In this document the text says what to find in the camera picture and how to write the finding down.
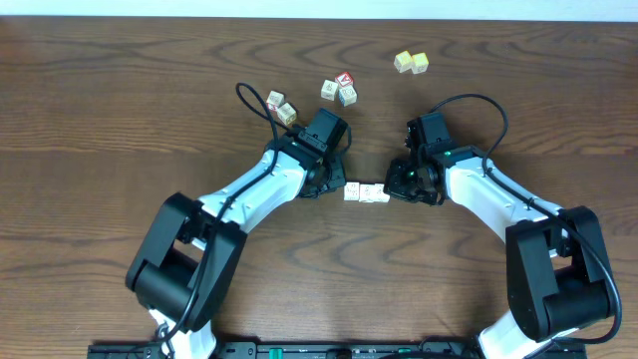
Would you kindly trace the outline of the yellow sided white block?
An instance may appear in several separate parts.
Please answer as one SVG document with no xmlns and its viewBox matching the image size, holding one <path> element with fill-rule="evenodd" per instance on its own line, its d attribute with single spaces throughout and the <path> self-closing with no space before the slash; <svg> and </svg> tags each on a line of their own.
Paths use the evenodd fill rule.
<svg viewBox="0 0 638 359">
<path fill-rule="evenodd" d="M 359 202 L 375 202 L 376 186 L 374 184 L 361 183 L 359 186 Z"/>
</svg>

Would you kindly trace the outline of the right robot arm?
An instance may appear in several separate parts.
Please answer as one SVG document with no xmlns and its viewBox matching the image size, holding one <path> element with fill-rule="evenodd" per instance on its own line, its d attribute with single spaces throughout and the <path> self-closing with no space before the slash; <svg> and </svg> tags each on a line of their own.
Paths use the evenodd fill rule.
<svg viewBox="0 0 638 359">
<path fill-rule="evenodd" d="M 406 202 L 449 200 L 505 244 L 507 312 L 477 338 L 482 358 L 532 358 L 551 346 L 574 355 L 574 332 L 619 314 L 596 214 L 525 190 L 474 146 L 460 147 L 438 112 L 407 123 L 410 154 L 392 160 L 384 192 Z"/>
</svg>

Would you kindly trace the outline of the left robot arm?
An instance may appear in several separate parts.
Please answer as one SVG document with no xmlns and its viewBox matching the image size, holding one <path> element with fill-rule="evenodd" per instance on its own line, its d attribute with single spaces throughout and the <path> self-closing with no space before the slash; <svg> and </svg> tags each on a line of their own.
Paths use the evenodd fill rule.
<svg viewBox="0 0 638 359">
<path fill-rule="evenodd" d="M 191 199 L 181 192 L 159 208 L 126 275 L 126 286 L 158 324 L 156 340 L 126 358 L 207 358 L 216 346 L 218 311 L 248 233 L 296 197 L 317 197 L 344 185 L 349 125 L 319 110 L 306 128 L 270 142 L 260 162 L 223 189 Z"/>
</svg>

